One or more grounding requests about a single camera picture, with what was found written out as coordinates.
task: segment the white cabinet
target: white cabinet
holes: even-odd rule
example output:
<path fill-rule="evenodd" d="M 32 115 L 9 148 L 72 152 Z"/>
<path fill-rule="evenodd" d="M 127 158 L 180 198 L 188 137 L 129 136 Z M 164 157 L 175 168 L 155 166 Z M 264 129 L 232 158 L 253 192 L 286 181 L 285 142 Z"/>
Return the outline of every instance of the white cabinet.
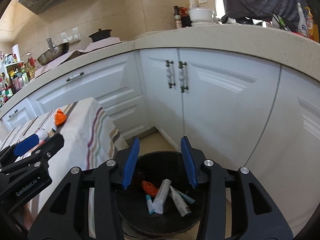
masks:
<path fill-rule="evenodd" d="M 267 122 L 280 65 L 241 54 L 180 49 L 186 61 L 185 135 L 222 167 L 243 166 Z"/>
<path fill-rule="evenodd" d="M 37 115 L 29 99 L 25 98 L 2 117 L 2 122 L 8 128 L 8 131 L 11 131 L 15 127 L 25 124 L 36 117 Z"/>
<path fill-rule="evenodd" d="M 125 139 L 150 129 L 133 52 L 75 70 L 29 98 L 40 115 L 89 97 L 94 97 L 107 113 L 115 116 L 115 125 Z"/>
<path fill-rule="evenodd" d="M 294 234 L 320 202 L 320 84 L 283 67 L 276 101 L 247 167 Z"/>
<path fill-rule="evenodd" d="M 146 49 L 140 51 L 147 87 L 150 121 L 177 150 L 183 136 L 182 94 L 178 79 L 177 49 Z M 166 60 L 172 61 L 172 83 L 169 88 Z"/>

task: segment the drawer handle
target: drawer handle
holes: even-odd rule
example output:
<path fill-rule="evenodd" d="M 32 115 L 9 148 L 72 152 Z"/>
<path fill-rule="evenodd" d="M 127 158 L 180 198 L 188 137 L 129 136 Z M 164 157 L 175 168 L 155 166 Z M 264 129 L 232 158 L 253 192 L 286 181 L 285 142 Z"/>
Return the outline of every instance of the drawer handle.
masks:
<path fill-rule="evenodd" d="M 181 93 L 184 93 L 185 90 L 189 90 L 188 87 L 185 87 L 185 75 L 184 75 L 184 71 L 183 71 L 183 66 L 186 66 L 187 63 L 186 62 L 182 62 L 182 61 L 179 61 L 179 80 L 180 80 L 180 88 L 181 88 Z"/>
<path fill-rule="evenodd" d="M 9 118 L 13 117 L 17 112 L 18 112 L 18 109 L 16 111 L 14 111 L 14 113 L 12 115 L 9 115 Z"/>
<path fill-rule="evenodd" d="M 170 69 L 170 64 L 173 64 L 173 61 L 169 61 L 169 60 L 165 61 L 165 66 L 167 68 L 166 69 L 167 81 L 168 81 L 169 88 L 171 89 L 172 86 L 175 86 L 176 84 L 172 83 L 172 73 L 171 73 L 171 69 Z"/>
<path fill-rule="evenodd" d="M 67 79 L 67 82 L 69 82 L 69 81 L 71 81 L 71 80 L 74 80 L 74 79 L 76 79 L 76 78 L 78 78 L 78 77 L 81 77 L 81 76 L 83 76 L 83 75 L 84 75 L 84 72 L 81 72 L 80 74 L 74 75 L 74 76 L 68 78 L 68 79 Z"/>

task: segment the soy sauce bottle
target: soy sauce bottle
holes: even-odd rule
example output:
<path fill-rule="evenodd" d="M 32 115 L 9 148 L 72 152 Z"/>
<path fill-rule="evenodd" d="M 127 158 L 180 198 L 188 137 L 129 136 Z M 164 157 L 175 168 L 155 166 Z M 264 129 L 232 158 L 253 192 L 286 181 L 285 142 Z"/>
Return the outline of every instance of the soy sauce bottle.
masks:
<path fill-rule="evenodd" d="M 174 20 L 176 23 L 176 29 L 181 29 L 182 28 L 182 21 L 181 21 L 181 15 L 179 14 L 178 6 L 174 7 Z"/>

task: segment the tiled floor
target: tiled floor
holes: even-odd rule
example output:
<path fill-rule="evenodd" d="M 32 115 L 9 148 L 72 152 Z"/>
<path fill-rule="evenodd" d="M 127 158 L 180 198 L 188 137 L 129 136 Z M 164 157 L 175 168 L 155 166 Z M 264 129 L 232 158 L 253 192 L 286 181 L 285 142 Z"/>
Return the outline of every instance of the tiled floor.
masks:
<path fill-rule="evenodd" d="M 175 151 L 175 149 L 159 132 L 140 140 L 140 155 L 156 151 Z"/>
<path fill-rule="evenodd" d="M 161 133 L 153 133 L 140 140 L 140 154 L 146 154 L 156 151 L 175 151 L 171 144 L 161 135 Z M 231 203 L 226 200 L 226 235 L 231 236 Z M 199 224 L 189 231 L 175 235 L 172 239 L 195 240 L 198 233 Z"/>

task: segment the orange plastic bag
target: orange plastic bag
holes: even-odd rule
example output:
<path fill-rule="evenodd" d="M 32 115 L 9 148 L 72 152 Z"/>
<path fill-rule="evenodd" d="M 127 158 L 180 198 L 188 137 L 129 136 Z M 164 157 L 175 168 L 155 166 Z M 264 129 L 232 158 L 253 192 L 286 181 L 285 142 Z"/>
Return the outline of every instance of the orange plastic bag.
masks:
<path fill-rule="evenodd" d="M 156 197 L 159 190 L 158 188 L 155 187 L 155 185 L 144 180 L 142 181 L 142 188 L 144 192 L 150 195 L 151 197 Z"/>
<path fill-rule="evenodd" d="M 62 125 L 66 120 L 67 116 L 61 111 L 61 109 L 58 109 L 54 116 L 54 124 L 56 125 L 56 127 Z"/>

